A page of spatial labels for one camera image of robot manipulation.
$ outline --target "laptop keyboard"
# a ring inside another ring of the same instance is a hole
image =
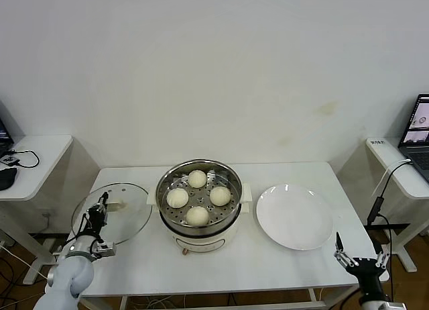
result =
[[[429,152],[414,152],[409,154],[410,158],[424,170],[429,169]]]

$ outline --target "power adapter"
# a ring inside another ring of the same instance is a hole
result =
[[[9,167],[16,166],[19,164],[19,159],[15,158],[14,156],[11,156],[9,154],[4,155],[0,158],[0,162],[2,164],[6,164]]]

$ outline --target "white wall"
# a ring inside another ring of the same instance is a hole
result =
[[[327,160],[368,183],[342,169],[429,90],[428,2],[0,0],[0,100],[101,167]]]

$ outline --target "wooden floor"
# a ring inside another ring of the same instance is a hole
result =
[[[381,232],[371,232],[371,235],[374,235],[382,243],[386,242],[387,239]],[[409,310],[427,310],[429,309],[429,237],[416,237],[414,238],[407,246],[407,251],[410,253],[413,261],[416,263],[418,271],[416,273],[407,273],[399,259],[396,256],[393,257],[393,287],[394,287],[394,297],[396,302],[403,302],[407,305]],[[17,254],[19,257],[23,258],[26,262],[31,262],[34,257],[27,252],[20,245],[16,244],[11,248],[11,251]],[[5,251],[0,252],[0,259],[3,258],[10,265],[12,265],[14,276],[13,280],[17,280],[20,277],[18,282],[22,282],[21,273],[26,272],[26,267],[19,260],[16,260]],[[4,261],[0,262],[0,272],[9,280],[12,278],[12,273],[9,267]],[[48,272],[48,267],[44,267],[42,272],[46,274]],[[12,289],[6,289],[9,283],[0,277],[0,292],[3,297],[0,299],[0,302],[4,302],[3,305],[8,305],[13,300],[4,299],[5,297],[16,299],[17,301],[32,297],[26,301],[17,303],[16,305],[10,305],[8,307],[0,309],[6,310],[26,310],[33,309],[36,301],[42,293],[44,292],[45,281],[30,286],[30,287],[19,287],[14,286]],[[387,282],[384,285],[385,292],[390,294],[390,283]],[[322,291],[322,296],[328,294],[330,289],[324,289]],[[316,290],[316,296],[318,297],[320,290]],[[150,300],[161,299],[159,297],[151,297]],[[355,295],[349,302],[346,304],[346,310],[358,310],[360,309],[358,304],[358,295]],[[105,298],[106,302],[113,306],[113,309],[119,309],[119,304],[121,302],[119,297]],[[186,306],[187,307],[216,307],[216,306],[225,306],[225,305],[256,305],[256,304],[267,304],[267,303],[287,303],[287,302],[299,302],[299,301],[309,301],[307,291],[273,291],[273,292],[252,292],[252,293],[234,293],[228,294],[215,294],[215,295],[187,295],[186,296]],[[174,295],[170,297],[166,302],[166,305],[169,307],[184,307],[184,296],[183,295]],[[146,309],[147,298],[146,297],[132,297],[130,298],[128,309]],[[158,303],[156,305],[157,309],[163,309],[162,305]],[[79,305],[79,309],[86,310],[86,307]]]

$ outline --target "cable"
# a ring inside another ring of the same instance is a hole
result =
[[[153,307],[154,305],[156,305],[156,304],[158,304],[158,303],[161,303],[161,305],[165,308],[165,309],[167,309],[166,308],[166,306],[162,303],[162,301],[165,301],[165,300],[167,300],[167,299],[169,299],[169,298],[171,298],[172,297],[172,295],[169,295],[168,297],[165,297],[165,298],[163,298],[163,299],[161,299],[161,300],[152,300],[152,301],[150,301],[149,302],[149,304],[147,305],[147,308],[148,309],[150,309],[150,307]]]
[[[380,181],[378,182],[377,186],[375,186],[375,189],[374,189],[373,193],[371,194],[371,197],[372,197],[372,196],[374,196],[375,192],[377,191],[378,187],[379,187],[379,186],[381,185],[381,183],[383,182],[384,176],[387,174],[387,172],[389,171],[389,169],[390,169],[393,165],[395,165],[395,164],[399,164],[399,163],[401,163],[401,162],[411,162],[411,160],[410,160],[410,159],[403,159],[403,160],[399,160],[399,161],[396,161],[396,162],[394,162],[394,163],[390,164],[390,165],[386,168],[386,170],[385,170],[385,172],[384,172],[383,176],[381,176],[381,179],[380,179]]]
[[[321,300],[322,300],[322,292],[323,292],[323,289],[324,289],[324,288],[321,288],[321,290],[320,290],[320,292],[319,292],[319,301],[321,301]]]
[[[343,302],[340,305],[340,310],[343,310],[344,305],[346,304],[346,302],[356,293],[358,293],[361,289],[357,289],[355,290],[353,293],[351,293],[346,299],[343,300]]]
[[[393,298],[393,272],[392,272],[392,267],[391,267],[391,261],[393,258],[393,254],[392,254],[392,250],[393,250],[393,242],[391,240],[391,228],[390,228],[390,223],[389,220],[387,219],[386,216],[383,216],[382,214],[378,213],[377,216],[380,216],[382,218],[384,218],[384,220],[386,221],[387,225],[389,226],[389,248],[390,248],[390,264],[389,264],[389,271],[390,271],[390,295],[391,295],[391,302],[395,302],[394,298]]]
[[[348,295],[348,296],[346,297],[346,299],[344,299],[344,300],[343,300],[343,302],[341,303],[341,305],[340,305],[340,310],[343,310],[343,307],[344,307],[344,305],[346,304],[346,302],[347,302],[347,301],[348,301],[348,300],[349,300],[353,295],[355,295],[356,293],[358,293],[360,290],[361,290],[361,289],[354,290],[350,295]],[[331,306],[331,307],[329,308],[329,310],[334,309],[334,308],[335,308],[335,306],[336,306],[337,304],[335,304],[335,305]]]
[[[97,254],[95,254],[95,253],[93,252],[93,248],[94,248],[94,244],[95,244],[95,242],[103,243],[104,241],[103,241],[102,239],[100,239],[100,238],[96,238],[95,240],[93,240],[93,242],[92,242],[92,243],[91,243],[91,245],[89,246],[89,254],[90,254],[90,255],[94,255],[94,257],[95,257],[95,258],[97,258],[97,259],[100,259],[100,258],[101,258],[101,256],[99,256],[99,255],[97,255]]]
[[[11,272],[12,272],[12,279],[11,280],[8,280],[7,278],[6,278],[6,276],[4,276],[3,275],[3,273],[1,273],[0,272],[0,275],[9,283],[8,285],[7,285],[7,287],[3,290],[3,291],[1,291],[1,293],[0,293],[0,295],[2,295],[4,292],[6,292],[7,291],[7,289],[13,284],[13,277],[15,276],[15,273],[14,273],[14,271],[13,271],[13,267],[12,267],[12,265],[10,265],[10,263],[8,263],[8,261],[6,261],[4,258],[0,258],[0,260],[2,260],[2,261],[4,261],[4,263],[6,263],[7,265],[8,265],[8,267],[11,269]]]
[[[381,192],[380,196],[378,196],[375,199],[375,202],[374,202],[374,204],[373,204],[373,206],[372,206],[372,208],[371,208],[371,210],[370,210],[370,212],[368,214],[368,217],[367,217],[367,226],[371,225],[374,222],[375,218],[377,217],[377,214],[381,211],[381,205],[384,202],[383,195],[384,195],[384,192],[386,191],[387,185],[389,184],[390,178],[392,177],[392,175],[394,174],[394,172],[397,169],[401,168],[402,166],[404,166],[406,164],[411,164],[411,161],[407,161],[407,162],[404,162],[403,164],[400,164],[399,166],[397,166],[396,168],[394,168],[392,170],[392,172],[389,174],[389,177],[387,178],[387,181],[386,181],[386,183],[384,185],[383,191]]]
[[[22,164],[20,164],[20,163],[18,162],[16,165],[17,165],[17,166],[20,166],[20,167],[22,167],[22,168],[34,168],[34,167],[37,167],[37,166],[39,165],[39,163],[40,163],[40,159],[39,159],[38,155],[37,155],[33,150],[24,150],[24,151],[15,151],[15,150],[10,150],[10,151],[8,152],[8,154],[25,154],[25,153],[27,153],[27,152],[32,153],[32,154],[36,157],[36,159],[38,160],[38,161],[36,162],[36,164],[34,164],[33,166],[24,166],[24,165],[22,165]]]
[[[0,276],[2,277],[2,278],[4,278],[7,282],[9,282],[11,285],[13,284],[13,275],[12,275],[12,279],[11,280],[9,280],[3,273],[1,273],[0,272]],[[34,285],[36,285],[36,284],[38,284],[38,283],[41,283],[41,282],[45,282],[45,279],[44,278],[42,278],[42,279],[40,279],[40,280],[37,280],[35,283],[33,283],[32,285],[21,285],[21,284],[19,284],[19,283],[15,283],[14,285],[16,286],[16,287],[32,287],[32,286],[34,286]]]
[[[14,286],[18,283],[18,281],[19,281],[19,280],[20,280],[20,278],[25,274],[25,272],[26,272],[26,271],[27,271],[27,269],[25,268],[25,269],[21,272],[21,274],[17,277],[17,279],[15,280],[15,282],[13,282],[13,284],[12,284],[11,288],[10,288],[10,289],[9,289],[9,291],[6,293],[6,295],[4,296],[4,299],[3,299],[3,302],[2,302],[2,304],[1,304],[1,306],[4,306],[4,305],[5,305],[6,298],[8,298],[8,296],[9,296],[10,292],[13,290]]]
[[[32,295],[32,296],[30,296],[30,297],[28,297],[28,298],[25,298],[25,299],[22,299],[22,300],[18,300],[18,301],[16,301],[14,298],[5,298],[5,299],[10,299],[10,300],[15,300],[15,302],[10,303],[10,304],[5,305],[5,306],[2,306],[2,307],[0,307],[0,309],[7,308],[7,307],[9,307],[9,306],[11,306],[11,305],[15,305],[15,306],[16,306],[18,303],[20,303],[20,302],[22,302],[22,301],[30,300],[30,299],[32,299],[32,298],[38,297],[39,295],[43,295],[43,294],[44,294],[44,293],[38,293],[38,294],[36,294],[36,295]]]
[[[77,234],[79,234],[80,233],[80,231],[81,231],[81,229],[82,229],[82,225],[83,225],[83,221],[84,220],[87,220],[87,218],[86,218],[86,213],[84,213],[83,215],[82,215],[82,219],[80,220],[80,225],[79,225],[79,229],[78,229],[78,232],[77,232]],[[64,242],[64,246],[66,246],[68,243],[70,243],[72,240],[74,240],[75,238],[77,238],[77,236],[78,235],[75,235],[75,236],[73,236],[72,238],[70,238],[69,240],[66,240],[65,242]]]
[[[3,302],[5,302],[6,300],[12,300],[12,301],[14,301],[13,303],[10,303],[10,304],[6,305],[4,308],[7,308],[8,306],[13,305],[13,310],[16,310],[17,303],[19,302],[17,299],[9,298],[9,297],[0,297],[0,299],[3,299]]]
[[[405,162],[405,163],[403,163],[403,164],[400,164],[399,166],[397,166],[395,169],[393,169],[393,170],[391,171],[391,173],[390,173],[389,177],[387,178],[386,184],[384,185],[383,191],[381,192],[381,195],[380,195],[380,197],[381,197],[381,198],[383,198],[384,192],[386,191],[387,185],[389,184],[389,180],[390,180],[391,176],[393,175],[393,173],[394,173],[397,169],[401,168],[402,166],[404,166],[404,165],[406,165],[406,164],[411,164],[411,160],[410,160],[410,161],[407,161],[407,162]]]
[[[3,248],[7,253],[11,254],[14,258],[17,258],[18,260],[20,260],[21,262],[23,262],[25,265],[27,265],[29,268],[31,268],[33,271],[36,271],[37,273],[39,273],[42,277],[44,277],[46,280],[48,279],[46,276],[44,276],[42,273],[40,273],[39,271],[37,271],[33,266],[29,265],[26,261],[24,261],[23,259],[21,259],[20,257],[16,256],[14,253],[10,252],[7,248],[3,247],[0,245],[0,248]]]

